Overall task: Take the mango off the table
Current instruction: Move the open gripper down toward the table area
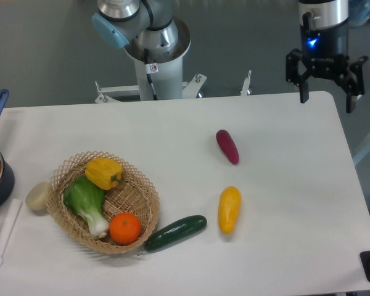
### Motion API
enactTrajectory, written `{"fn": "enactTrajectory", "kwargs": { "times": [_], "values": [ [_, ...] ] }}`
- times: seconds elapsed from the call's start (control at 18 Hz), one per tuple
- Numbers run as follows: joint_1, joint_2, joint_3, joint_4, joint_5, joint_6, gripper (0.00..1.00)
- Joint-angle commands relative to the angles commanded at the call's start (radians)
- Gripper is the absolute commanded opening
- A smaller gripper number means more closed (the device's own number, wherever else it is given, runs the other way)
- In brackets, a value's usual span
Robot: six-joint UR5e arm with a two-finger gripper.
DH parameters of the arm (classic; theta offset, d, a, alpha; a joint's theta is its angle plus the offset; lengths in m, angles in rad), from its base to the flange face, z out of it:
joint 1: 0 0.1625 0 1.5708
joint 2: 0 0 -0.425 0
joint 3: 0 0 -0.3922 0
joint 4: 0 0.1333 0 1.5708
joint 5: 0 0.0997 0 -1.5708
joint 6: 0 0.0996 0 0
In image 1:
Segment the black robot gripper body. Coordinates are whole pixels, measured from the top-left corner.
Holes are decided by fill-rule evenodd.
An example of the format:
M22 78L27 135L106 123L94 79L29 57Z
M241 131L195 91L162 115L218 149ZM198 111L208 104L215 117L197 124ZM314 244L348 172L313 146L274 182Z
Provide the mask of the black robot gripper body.
M300 27L302 63L310 76L338 80L346 75L348 55L348 24L312 30Z

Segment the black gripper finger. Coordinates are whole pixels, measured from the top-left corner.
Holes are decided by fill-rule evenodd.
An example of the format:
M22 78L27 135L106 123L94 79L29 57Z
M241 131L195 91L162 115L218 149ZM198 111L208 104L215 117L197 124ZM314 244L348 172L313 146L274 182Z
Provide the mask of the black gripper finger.
M363 67L367 64L369 57L364 55L356 60L351 60L347 55L338 55L337 58L337 79L335 83L346 94L346 113L352 113L358 98L366 93L364 74L367 71Z
M306 69L303 74L300 74L298 66L302 58L303 54L299 49L293 49L286 55L286 81L298 87L300 102L304 104L309 99L307 80L310 77L310 71Z

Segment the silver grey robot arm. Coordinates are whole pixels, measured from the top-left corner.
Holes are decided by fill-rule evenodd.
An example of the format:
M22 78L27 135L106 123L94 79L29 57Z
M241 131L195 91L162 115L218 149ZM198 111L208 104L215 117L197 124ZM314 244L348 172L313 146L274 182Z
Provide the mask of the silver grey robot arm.
M187 25L172 1L98 1L92 25L101 38L145 64L171 62L191 44Z

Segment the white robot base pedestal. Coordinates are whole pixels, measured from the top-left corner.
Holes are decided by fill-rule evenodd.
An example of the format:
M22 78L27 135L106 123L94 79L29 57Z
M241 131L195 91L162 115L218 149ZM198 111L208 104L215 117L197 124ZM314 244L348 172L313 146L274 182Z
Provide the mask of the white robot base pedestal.
M118 102L134 97L140 101L201 98L207 77L196 73L190 81L183 81L182 60L162 64L142 64L135 61L137 85L100 87L97 89L96 103Z

